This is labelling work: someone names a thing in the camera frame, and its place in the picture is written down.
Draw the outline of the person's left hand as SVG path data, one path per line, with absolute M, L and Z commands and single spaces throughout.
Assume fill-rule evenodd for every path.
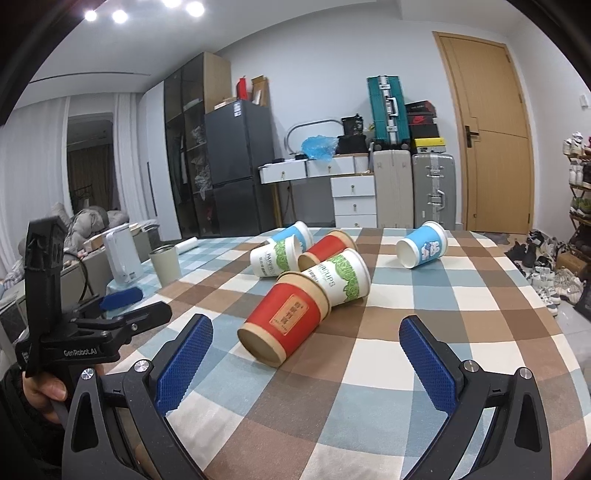
M 68 396 L 63 382 L 47 373 L 32 377 L 27 377 L 23 373 L 22 386 L 28 403 L 46 420 L 58 424 L 60 420 L 54 403 L 63 404 Z

